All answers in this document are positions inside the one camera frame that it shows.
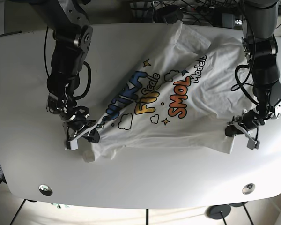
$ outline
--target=wrinkled fabric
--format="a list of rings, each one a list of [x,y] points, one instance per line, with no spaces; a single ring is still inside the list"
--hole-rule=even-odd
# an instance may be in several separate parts
[[[230,91],[236,66],[246,64],[240,40],[218,39],[211,43],[180,22],[172,25],[142,63],[132,65],[130,80],[98,122],[104,124],[97,129],[100,142],[84,156],[113,158],[124,147],[207,147],[231,153],[227,122],[252,104],[241,90]],[[247,73],[240,70],[240,80]]]

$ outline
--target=metal grommet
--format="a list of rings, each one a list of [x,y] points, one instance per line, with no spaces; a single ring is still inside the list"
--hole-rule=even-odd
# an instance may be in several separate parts
[[[248,195],[251,194],[255,190],[255,184],[247,184],[243,188],[243,194]]]
[[[51,196],[53,194],[52,189],[48,185],[41,184],[38,189],[45,196]]]

